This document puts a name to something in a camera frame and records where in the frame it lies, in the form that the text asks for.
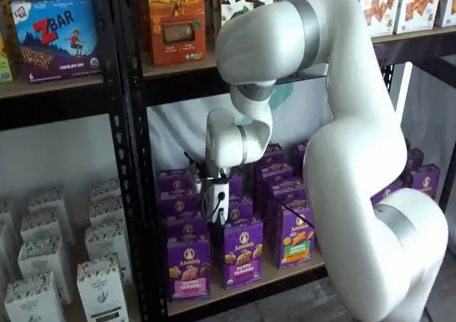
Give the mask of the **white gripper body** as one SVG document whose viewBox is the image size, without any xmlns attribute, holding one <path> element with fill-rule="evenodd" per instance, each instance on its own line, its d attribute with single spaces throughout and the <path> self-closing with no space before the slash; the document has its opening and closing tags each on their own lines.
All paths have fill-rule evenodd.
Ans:
<svg viewBox="0 0 456 322">
<path fill-rule="evenodd" d="M 218 224 L 218 210 L 224 210 L 227 221 L 229 211 L 229 181 L 226 177 L 210 180 L 203 194 L 203 216 L 213 224 Z"/>
</svg>

